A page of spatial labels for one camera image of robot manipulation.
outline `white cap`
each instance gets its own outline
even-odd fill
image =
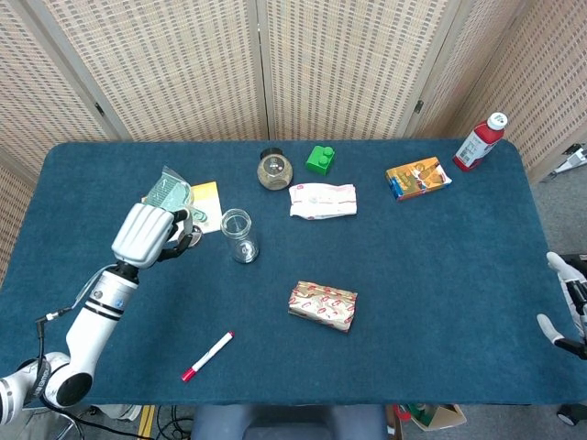
[[[487,126],[491,130],[503,130],[507,126],[507,116],[503,113],[493,113],[487,119]]]

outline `red bottle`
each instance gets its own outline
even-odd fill
[[[493,113],[485,122],[475,127],[460,146],[452,160],[463,171],[471,171],[481,163],[497,141],[504,137],[507,116]]]

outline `table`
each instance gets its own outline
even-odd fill
[[[45,160],[4,288],[0,376],[37,354],[34,318],[72,302],[113,262],[110,245],[163,165],[192,184],[217,181],[222,207],[244,208],[260,255],[233,261],[221,233],[140,272],[140,285],[98,364],[88,403],[554,403],[587,397],[585,364],[553,347],[537,313],[574,335],[514,146],[479,169],[451,162],[460,141],[329,141],[323,178],[304,168],[314,141],[69,143]],[[256,177],[279,146],[294,182],[354,183],[356,216],[289,217],[287,191]],[[438,156],[453,183],[396,202],[392,166]],[[287,313],[292,287],[359,293],[348,335]],[[65,351],[75,313],[46,328]],[[180,380],[227,330],[235,339]]]

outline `beige screen panel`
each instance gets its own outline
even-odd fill
[[[585,48],[587,3],[568,0],[545,7],[536,2],[449,133],[465,136],[492,111],[504,111],[510,119],[505,136],[517,146],[532,174],[541,160],[587,122]]]
[[[266,137],[247,2],[44,1],[134,139]]]
[[[427,98],[414,138],[439,138],[460,110],[523,0],[475,0]]]
[[[0,167],[0,284],[6,275],[6,268],[18,232],[28,208],[33,190],[17,176]]]
[[[6,0],[0,0],[0,102],[0,148],[34,173],[60,142],[106,140]]]
[[[448,0],[263,3],[277,138],[403,134]]]

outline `wrapped package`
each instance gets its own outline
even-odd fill
[[[302,183],[291,186],[289,191],[292,200],[290,216],[322,220],[357,213],[357,194],[351,184]]]
[[[347,333],[355,315],[357,293],[299,281],[290,296],[289,313]]]

